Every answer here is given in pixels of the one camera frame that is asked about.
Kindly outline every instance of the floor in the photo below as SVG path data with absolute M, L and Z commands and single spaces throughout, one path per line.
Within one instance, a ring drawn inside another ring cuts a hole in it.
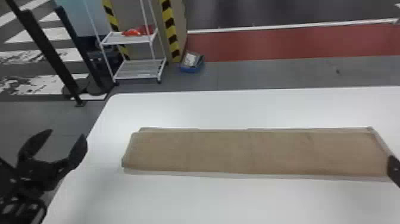
M 32 10 L 73 78 L 87 77 L 86 65 L 54 12 L 54 1 L 18 0 L 16 3 L 22 10 Z M 0 17 L 0 101 L 64 100 L 63 84 L 54 69 L 8 5 L 2 1 L 0 7 L 4 12 Z

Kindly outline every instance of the brown fabric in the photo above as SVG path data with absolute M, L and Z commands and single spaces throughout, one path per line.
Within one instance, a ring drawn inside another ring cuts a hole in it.
M 371 128 L 199 130 L 143 128 L 122 166 L 135 170 L 386 176 Z

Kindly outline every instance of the hazard stripe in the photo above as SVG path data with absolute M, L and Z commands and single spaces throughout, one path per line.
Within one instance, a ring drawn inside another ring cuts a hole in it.
M 104 7 L 104 11 L 107 15 L 107 19 L 110 22 L 111 29 L 114 32 L 119 32 L 120 28 L 118 25 L 118 20 L 114 15 L 113 5 L 111 4 L 110 0 L 103 0 L 103 7 Z M 127 60 L 129 60 L 129 53 L 128 53 L 128 49 L 126 48 L 126 46 L 120 45 L 120 49 L 122 51 L 122 54 L 124 54 L 125 58 Z
M 181 52 L 179 48 L 178 35 L 176 32 L 174 14 L 170 0 L 160 0 L 162 8 L 162 20 L 165 24 L 165 34 L 170 44 L 170 52 L 172 55 L 173 62 L 179 62 L 181 59 Z

